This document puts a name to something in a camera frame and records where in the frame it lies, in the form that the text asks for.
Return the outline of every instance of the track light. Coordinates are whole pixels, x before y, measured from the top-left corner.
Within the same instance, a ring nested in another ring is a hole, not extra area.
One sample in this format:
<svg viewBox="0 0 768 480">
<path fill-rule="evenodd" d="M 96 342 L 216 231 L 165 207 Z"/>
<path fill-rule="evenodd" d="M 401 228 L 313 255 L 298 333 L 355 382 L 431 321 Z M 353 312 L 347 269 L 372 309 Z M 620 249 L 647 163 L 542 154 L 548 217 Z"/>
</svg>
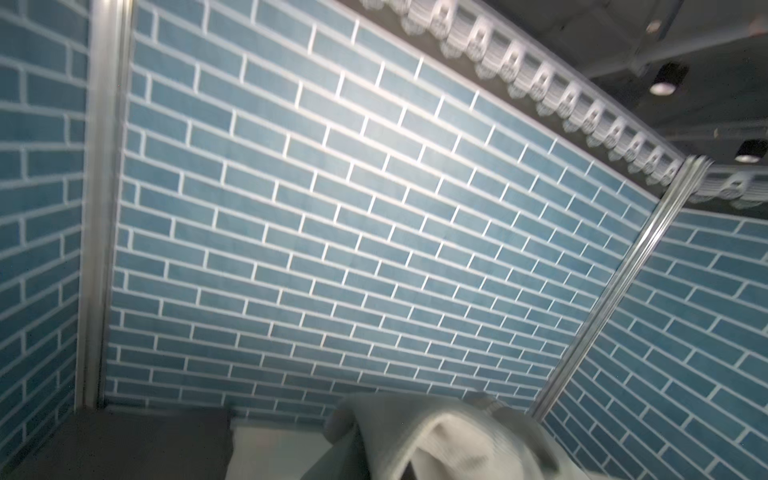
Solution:
<svg viewBox="0 0 768 480">
<path fill-rule="evenodd" d="M 736 152 L 736 161 L 743 164 L 756 164 L 768 153 L 768 140 L 747 140 Z"/>
<path fill-rule="evenodd" d="M 654 84 L 650 87 L 650 92 L 659 97 L 672 95 L 683 83 L 687 74 L 688 67 L 678 63 L 666 63 L 659 69 Z"/>
</svg>

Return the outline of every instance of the dark ceiling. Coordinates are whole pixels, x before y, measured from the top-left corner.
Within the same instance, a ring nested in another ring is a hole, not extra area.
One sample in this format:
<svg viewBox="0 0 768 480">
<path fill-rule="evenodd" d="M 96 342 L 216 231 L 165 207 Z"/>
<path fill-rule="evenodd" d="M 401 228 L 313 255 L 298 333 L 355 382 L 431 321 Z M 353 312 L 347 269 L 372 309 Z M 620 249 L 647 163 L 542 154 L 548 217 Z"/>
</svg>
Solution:
<svg viewBox="0 0 768 480">
<path fill-rule="evenodd" d="M 732 164 L 742 141 L 768 137 L 768 0 L 485 2 L 686 154 Z M 654 20 L 659 28 L 648 33 Z M 692 46 L 642 61 L 681 45 Z M 624 65 L 606 68 L 610 60 Z M 667 61 L 690 71 L 672 96 L 655 97 L 648 88 Z"/>
</svg>

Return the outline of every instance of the blue tile wall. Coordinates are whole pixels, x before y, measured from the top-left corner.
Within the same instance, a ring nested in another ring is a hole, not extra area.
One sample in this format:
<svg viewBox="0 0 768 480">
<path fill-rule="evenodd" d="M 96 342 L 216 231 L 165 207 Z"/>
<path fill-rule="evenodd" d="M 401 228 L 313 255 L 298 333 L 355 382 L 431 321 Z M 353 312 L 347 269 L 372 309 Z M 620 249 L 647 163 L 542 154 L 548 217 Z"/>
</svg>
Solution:
<svg viewBox="0 0 768 480">
<path fill-rule="evenodd" d="M 0 472 L 74 403 L 88 17 L 0 5 Z"/>
<path fill-rule="evenodd" d="M 684 210 L 545 420 L 618 478 L 768 478 L 768 222 Z"/>
<path fill-rule="evenodd" d="M 338 3 L 137 14 L 106 400 L 528 408 L 656 200 Z"/>
</svg>

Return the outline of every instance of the vertical metal column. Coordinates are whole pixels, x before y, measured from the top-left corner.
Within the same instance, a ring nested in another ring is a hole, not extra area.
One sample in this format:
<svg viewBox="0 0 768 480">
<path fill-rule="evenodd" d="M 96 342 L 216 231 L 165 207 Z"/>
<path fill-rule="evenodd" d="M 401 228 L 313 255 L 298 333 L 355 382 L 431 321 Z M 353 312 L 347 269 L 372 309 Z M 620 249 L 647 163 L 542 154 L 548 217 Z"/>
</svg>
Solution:
<svg viewBox="0 0 768 480">
<path fill-rule="evenodd" d="M 76 409 L 97 407 L 104 381 L 132 11 L 132 0 L 92 3 Z"/>
<path fill-rule="evenodd" d="M 611 317 L 616 305 L 653 253 L 656 244 L 667 232 L 675 217 L 688 197 L 696 190 L 712 161 L 706 157 L 688 157 L 669 190 L 661 198 L 656 210 L 650 215 L 640 236 L 630 247 L 624 261 L 608 281 L 603 294 L 589 313 L 587 321 L 579 329 L 573 343 L 565 350 L 563 358 L 554 369 L 547 384 L 539 392 L 529 414 L 537 421 L 542 421 L 562 393 L 568 381 L 587 355 L 587 351 L 597 339 L 605 323 Z"/>
</svg>

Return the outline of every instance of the white surface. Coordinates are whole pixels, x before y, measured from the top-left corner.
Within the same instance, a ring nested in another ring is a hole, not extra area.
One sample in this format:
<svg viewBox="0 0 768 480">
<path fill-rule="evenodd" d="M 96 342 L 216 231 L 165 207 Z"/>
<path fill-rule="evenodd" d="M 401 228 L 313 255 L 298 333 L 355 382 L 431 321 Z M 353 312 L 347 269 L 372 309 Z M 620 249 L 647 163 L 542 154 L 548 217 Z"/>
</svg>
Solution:
<svg viewBox="0 0 768 480">
<path fill-rule="evenodd" d="M 235 426 L 227 480 L 300 480 L 330 444 L 319 432 Z M 611 480 L 589 473 L 592 480 Z"/>
</svg>

